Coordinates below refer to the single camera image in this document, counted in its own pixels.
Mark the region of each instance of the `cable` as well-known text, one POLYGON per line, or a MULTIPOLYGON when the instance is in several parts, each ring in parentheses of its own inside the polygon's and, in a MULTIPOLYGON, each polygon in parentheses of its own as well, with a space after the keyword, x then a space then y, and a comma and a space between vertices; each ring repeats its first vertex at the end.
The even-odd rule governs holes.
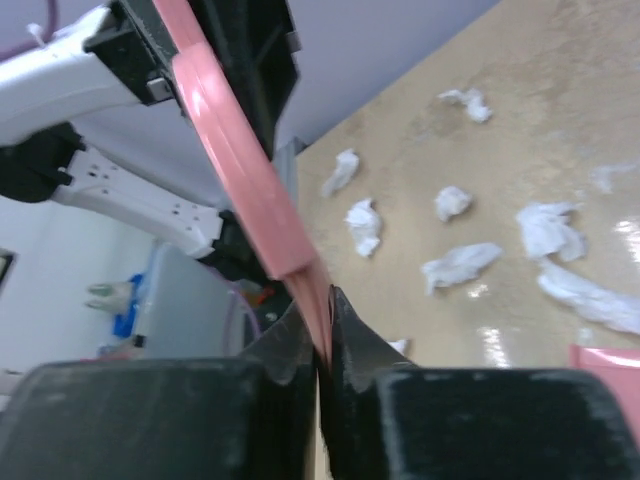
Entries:
POLYGON ((254 340, 260 338, 260 324, 258 323, 258 318, 253 312, 251 305, 249 305, 249 302, 247 302, 247 299, 244 298, 244 295, 242 295, 238 287, 224 278, 215 268, 210 266, 207 266, 206 268, 207 270, 209 270, 209 272, 211 272, 213 276, 215 276, 218 280, 225 284, 230 294, 233 295, 231 303, 229 304, 229 308, 227 308, 227 314, 224 319, 224 330, 222 334, 222 353, 226 357, 230 355, 229 345, 231 344, 231 322, 233 321, 233 313, 238 303, 240 303, 240 308, 243 308, 245 310, 245 313, 249 318, 249 325, 251 325, 254 340))
MULTIPOLYGON (((42 31, 42 42, 49 43, 53 38, 53 35, 56 33, 58 29, 58 23, 60 22, 60 11, 58 8, 57 0, 46 0, 47 1, 47 28, 42 31)), ((25 42, 19 43, 7 50, 0 51, 0 62, 4 62, 5 60, 10 60, 13 57, 18 55, 22 55, 29 50, 34 48, 38 48, 40 45, 38 41, 35 39, 27 40, 25 42)))

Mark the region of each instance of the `table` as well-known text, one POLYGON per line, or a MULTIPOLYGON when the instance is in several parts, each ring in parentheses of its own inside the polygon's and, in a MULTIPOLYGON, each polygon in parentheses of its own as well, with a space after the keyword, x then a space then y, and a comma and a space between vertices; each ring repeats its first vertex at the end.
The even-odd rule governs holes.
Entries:
POLYGON ((640 169, 613 176, 609 195, 591 178, 598 166, 640 159, 638 25, 632 0, 503 0, 299 155, 300 212, 335 283, 383 337, 411 338, 417 363, 566 366, 584 327, 596 345, 640 347, 543 294, 514 218, 533 201, 581 203, 572 225, 589 252, 566 266, 640 294, 640 169), (436 98, 468 87, 486 93, 495 112, 487 124, 436 98), (321 199, 346 148, 361 169, 321 199), (433 199, 448 185, 476 202, 444 225, 433 199), (371 259, 356 255, 343 223, 366 197, 384 221, 371 259), (497 243, 503 257, 477 281, 427 297, 420 266, 479 242, 497 243))

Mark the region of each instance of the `floor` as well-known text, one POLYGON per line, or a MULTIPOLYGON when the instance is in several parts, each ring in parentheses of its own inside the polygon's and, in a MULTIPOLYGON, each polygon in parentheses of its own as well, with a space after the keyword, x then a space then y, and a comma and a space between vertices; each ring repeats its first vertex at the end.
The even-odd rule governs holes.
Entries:
MULTIPOLYGON (((640 295, 640 4, 633 0, 503 0, 299 156, 299 205, 334 282, 384 338, 411 338, 425 366, 565 366, 589 327, 597 346, 640 338, 588 323, 540 290, 516 213, 529 202, 582 205, 589 242, 572 271, 640 295), (475 86, 494 117, 471 122, 437 94, 475 86), (321 199, 335 155, 361 169, 321 199), (612 193, 593 181, 603 165, 612 193), (433 199, 448 185, 476 197, 443 225, 433 199), (343 219, 375 200, 382 245, 358 257, 343 219), (505 254, 476 281, 428 297, 420 266, 449 249, 495 242, 505 254)), ((324 466, 316 478, 325 478, 324 466)))

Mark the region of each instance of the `blue object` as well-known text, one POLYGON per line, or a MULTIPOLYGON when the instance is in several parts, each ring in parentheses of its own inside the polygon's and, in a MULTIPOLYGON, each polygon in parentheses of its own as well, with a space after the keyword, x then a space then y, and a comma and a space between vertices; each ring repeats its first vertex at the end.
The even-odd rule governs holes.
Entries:
POLYGON ((137 273, 129 279, 133 283, 133 292, 131 295, 131 303, 129 311, 126 315, 114 315, 113 317, 113 334, 118 338, 129 338, 133 331, 133 324, 138 314, 138 288, 144 279, 144 275, 137 273))

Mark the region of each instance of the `pink object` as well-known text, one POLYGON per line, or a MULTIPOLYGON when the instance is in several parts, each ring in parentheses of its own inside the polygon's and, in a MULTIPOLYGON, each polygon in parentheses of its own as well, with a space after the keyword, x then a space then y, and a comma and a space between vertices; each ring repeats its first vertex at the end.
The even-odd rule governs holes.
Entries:
POLYGON ((331 360, 329 277, 187 0, 154 0, 178 54, 178 94, 265 270, 287 285, 331 360))
POLYGON ((640 350, 570 348, 571 366, 593 373, 609 387, 640 445, 640 350))

